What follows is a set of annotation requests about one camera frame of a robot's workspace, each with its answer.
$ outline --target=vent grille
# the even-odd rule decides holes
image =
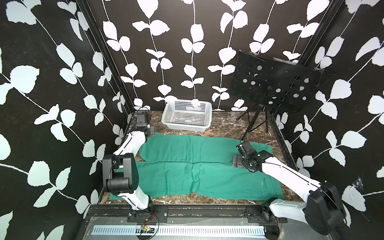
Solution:
[[[95,225],[91,235],[140,235],[136,225]],[[247,237],[264,238],[263,226],[160,226],[156,235],[194,237]]]

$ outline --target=marble floor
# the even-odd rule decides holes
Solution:
[[[240,139],[241,134],[247,129],[248,118],[247,115],[243,116],[239,121],[236,120],[242,112],[213,112],[212,113],[212,123],[211,127],[204,132],[193,132],[193,131],[183,131],[183,130],[173,130],[169,129],[166,125],[161,123],[162,112],[151,111],[151,125],[154,125],[155,132],[161,134],[173,134],[173,135],[196,135],[204,137],[230,137],[234,139]],[[260,113],[258,119],[254,126],[259,125],[265,120],[264,113]],[[131,125],[136,122],[136,117],[132,119]],[[285,163],[283,154],[281,153],[279,144],[277,143],[275,134],[272,130],[270,124],[268,124],[269,133],[265,131],[265,124],[261,125],[259,128],[255,129],[253,132],[247,134],[247,139],[252,142],[259,142],[263,144],[268,144],[272,146],[273,154],[280,161]],[[143,161],[138,153],[135,157],[136,161]],[[283,189],[283,194],[285,200],[290,201],[302,201],[299,196],[297,196],[292,190],[290,190],[285,185],[281,184]],[[261,204],[262,201],[253,201],[252,199],[248,200],[229,200],[229,199],[217,199],[213,197],[206,197],[198,195],[196,193],[191,193],[188,195],[167,195],[163,197],[154,197],[152,198],[153,202],[156,204]],[[125,204],[126,201],[122,200],[109,200],[109,193],[104,193],[102,204]]]

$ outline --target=black music stand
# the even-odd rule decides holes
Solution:
[[[255,102],[240,117],[248,114],[248,123],[243,137],[266,123],[268,133],[268,112],[283,110],[297,113],[315,96],[317,90],[330,78],[330,74],[319,68],[310,68],[298,63],[266,58],[251,52],[238,52],[235,72],[229,93]],[[258,105],[252,121],[249,111]],[[262,109],[265,121],[253,127]]]

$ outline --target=laundry basket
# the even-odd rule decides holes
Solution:
[[[204,132],[211,126],[210,102],[182,100],[167,103],[161,122],[170,129]]]

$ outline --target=leaf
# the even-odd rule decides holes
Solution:
[[[365,199],[361,195],[361,193],[352,186],[347,186],[344,189],[343,195],[341,196],[341,200],[351,205],[358,211],[365,212],[367,208],[365,207]]]
[[[297,132],[297,131],[303,131],[303,125],[301,123],[297,124],[295,129],[293,130],[293,132]]]
[[[213,65],[213,66],[208,67],[208,70],[211,72],[216,72],[216,71],[221,70],[221,69],[222,69],[222,67],[220,67],[219,65]]]
[[[212,88],[217,90],[219,93],[222,93],[228,90],[228,88],[219,88],[217,86],[212,86]]]
[[[165,52],[163,51],[154,51],[152,49],[145,49],[147,53],[150,53],[152,54],[153,56],[157,57],[157,58],[162,58],[164,57],[164,55],[166,54]]]
[[[36,24],[36,17],[33,15],[31,10],[17,1],[11,1],[7,3],[5,14],[7,15],[8,21],[10,22],[20,22],[26,23],[28,25]]]
[[[233,16],[230,13],[225,12],[220,20],[220,30],[222,33],[224,33],[225,28],[227,27],[228,23],[231,22],[233,19]]]
[[[307,142],[310,139],[310,134],[308,131],[303,131],[300,134],[300,139],[302,140],[303,143],[307,144]]]
[[[62,142],[68,141],[63,132],[63,127],[61,126],[61,122],[55,123],[51,126],[51,133],[57,140]]]
[[[320,62],[320,68],[324,69],[332,64],[332,59],[330,57],[324,57]]]
[[[384,48],[379,49],[372,57],[372,63],[380,67],[384,66]]]
[[[244,100],[238,99],[233,105],[237,108],[240,108],[241,106],[243,106],[243,104],[244,104]]]
[[[381,167],[381,169],[377,171],[376,177],[377,178],[384,177],[384,167]]]
[[[292,145],[288,140],[285,140],[285,145],[288,148],[289,153],[292,153]]]
[[[223,69],[221,70],[221,74],[223,75],[228,75],[231,74],[235,71],[235,66],[232,64],[225,65]]]
[[[193,48],[195,53],[200,53],[204,47],[205,47],[205,43],[197,42],[197,43],[193,44],[192,48]]]
[[[118,110],[122,113],[121,102],[118,102]]]
[[[269,49],[271,49],[272,45],[275,43],[275,40],[273,38],[268,38],[265,40],[262,44],[262,47],[260,49],[261,53],[268,52]]]
[[[76,113],[72,110],[65,109],[60,113],[61,121],[67,127],[72,127],[76,119]]]
[[[311,125],[308,122],[307,115],[304,115],[304,128],[308,130],[308,132],[313,132]]]
[[[83,38],[81,37],[81,33],[80,33],[79,21],[74,19],[74,18],[71,18],[70,23],[71,23],[71,27],[73,29],[73,32],[82,41]]]
[[[203,31],[203,28],[201,27],[201,24],[193,24],[191,26],[190,32],[191,32],[192,40],[194,43],[203,40],[204,31]]]
[[[79,19],[79,23],[80,23],[80,26],[81,28],[84,30],[84,31],[87,31],[89,29],[89,26],[88,26],[88,23],[87,21],[85,20],[85,17],[83,15],[82,12],[78,11],[77,12],[77,18]]]
[[[122,36],[119,40],[119,44],[123,51],[128,51],[131,48],[131,40],[127,36]]]
[[[325,94],[321,91],[317,91],[315,95],[316,100],[322,101],[322,103],[325,103],[327,100],[325,99]]]
[[[321,106],[321,112],[333,119],[337,119],[337,107],[334,103],[324,103]]]
[[[296,31],[302,31],[304,27],[300,23],[292,24],[287,26],[288,33],[294,33]]]
[[[133,78],[137,73],[137,66],[134,63],[127,64],[125,66],[125,71]]]
[[[17,90],[23,93],[30,93],[35,87],[36,79],[39,74],[40,69],[21,65],[12,69],[10,81],[12,86]]]
[[[154,36],[159,36],[167,31],[170,30],[168,25],[160,20],[154,20],[149,25],[149,30],[151,31],[151,34]]]
[[[291,53],[290,51],[284,51],[283,54],[289,59],[293,60],[295,58],[298,58],[301,54],[299,53]]]
[[[314,161],[312,156],[306,155],[303,157],[303,167],[312,167],[314,165]]]
[[[81,66],[81,63],[77,62],[73,65],[73,73],[79,77],[79,78],[82,78],[83,77],[83,68]]]
[[[85,98],[83,98],[84,104],[89,109],[97,109],[97,102],[93,95],[88,95]]]
[[[65,3],[65,2],[57,2],[57,6],[61,9],[67,10],[68,12],[72,13],[73,15],[77,11],[77,6],[75,2]]]
[[[107,40],[107,44],[115,51],[120,51],[120,44],[116,40],[109,39]]]
[[[88,207],[89,202],[86,196],[81,195],[75,204],[76,210],[78,213],[82,214],[85,209]]]
[[[47,114],[43,114],[40,117],[36,118],[34,121],[34,124],[39,125],[46,121],[56,120],[58,115],[59,115],[59,104],[56,104],[55,106],[49,109]]]
[[[93,64],[100,69],[101,71],[104,70],[104,60],[103,55],[99,52],[95,52],[92,57]]]
[[[343,45],[344,39],[340,36],[334,38],[331,42],[331,45],[328,48],[326,56],[334,57],[340,51],[341,46]]]
[[[302,169],[304,167],[303,161],[301,160],[301,158],[297,159],[296,166],[297,166],[298,169]]]
[[[220,99],[221,99],[221,100],[227,100],[227,99],[229,99],[229,94],[226,93],[226,92],[220,94]]]
[[[55,227],[47,236],[45,240],[61,240],[64,232],[64,225]]]
[[[311,0],[307,6],[307,21],[310,21],[327,9],[329,0]]]
[[[136,28],[137,31],[142,31],[146,28],[149,28],[149,24],[148,23],[144,23],[143,21],[139,21],[139,22],[134,22],[132,23],[132,26],[134,28]]]
[[[110,81],[111,77],[112,77],[111,70],[109,69],[109,67],[106,67],[105,68],[105,78],[107,79],[107,81]]]
[[[56,188],[50,187],[46,189],[40,197],[35,201],[33,204],[34,207],[45,207],[48,205],[49,200],[51,199],[52,195],[55,193]]]
[[[234,58],[236,55],[236,51],[233,48],[223,48],[218,52],[218,56],[223,64],[226,64],[229,60]]]
[[[71,172],[71,167],[68,167],[62,170],[59,175],[57,175],[55,185],[58,190],[63,190],[68,184],[68,176]]]
[[[317,50],[316,56],[314,58],[314,62],[318,64],[324,58],[324,55],[325,55],[325,47],[321,46]]]
[[[116,134],[116,135],[119,135],[119,131],[120,131],[120,127],[119,127],[119,125],[114,124],[114,125],[113,125],[113,128],[112,128],[112,132],[113,132],[114,134]]]
[[[113,22],[103,21],[103,31],[107,38],[118,40],[118,32]]]
[[[345,156],[344,156],[344,153],[340,149],[332,148],[329,151],[329,155],[331,156],[331,158],[338,161],[340,163],[340,165],[345,167]]]
[[[160,67],[162,69],[170,69],[171,67],[173,67],[172,65],[172,62],[168,59],[168,58],[162,58],[161,59],[161,62],[160,62]]]
[[[262,46],[262,44],[259,42],[251,42],[249,44],[249,48],[251,49],[251,52],[253,52],[253,53],[257,53],[260,50],[261,46]]]
[[[248,16],[244,11],[238,11],[233,19],[233,27],[236,29],[242,28],[248,25]]]
[[[83,157],[95,156],[95,142],[91,139],[83,147]]]
[[[373,95],[369,100],[368,112],[371,114],[384,113],[384,98]]]
[[[137,3],[147,18],[152,17],[159,5],[157,0],[137,0]]]
[[[184,66],[184,72],[186,75],[188,75],[190,78],[194,78],[196,75],[196,68],[191,65],[185,65]]]
[[[0,134],[0,160],[5,160],[11,154],[8,140]]]
[[[310,173],[309,173],[308,170],[306,170],[305,168],[299,169],[299,173],[303,174],[303,175],[306,176],[306,177],[311,178]]]
[[[268,34],[268,32],[269,32],[269,25],[260,23],[255,33],[253,34],[253,40],[262,43],[265,36]]]
[[[156,69],[157,69],[157,66],[159,65],[159,61],[152,58],[151,59],[151,68],[152,68],[152,71],[156,72]]]
[[[27,182],[34,187],[44,186],[50,183],[48,164],[44,161],[33,161],[28,172]]]
[[[378,37],[373,37],[369,39],[364,45],[361,46],[359,52],[356,54],[355,61],[359,60],[365,54],[379,48],[380,48],[380,40]]]
[[[355,131],[347,131],[341,139],[341,145],[350,148],[361,148],[367,139]]]
[[[164,96],[167,95],[171,90],[172,88],[166,84],[163,84],[163,85],[160,85],[157,87],[157,89],[161,92],[161,94],[163,94]]]
[[[94,120],[95,126],[97,126],[103,120],[104,120],[104,114],[103,113],[96,113],[95,120]]]
[[[7,229],[9,227],[9,222],[13,218],[13,211],[8,214],[4,214],[0,217],[0,239],[4,240],[7,236]]]
[[[309,36],[312,36],[316,32],[316,29],[318,26],[319,26],[319,23],[310,23],[310,24],[306,25],[304,27],[304,29],[301,31],[300,37],[301,38],[307,38]]]
[[[56,47],[56,52],[61,60],[63,60],[69,67],[73,66],[75,60],[74,55],[63,43]]]

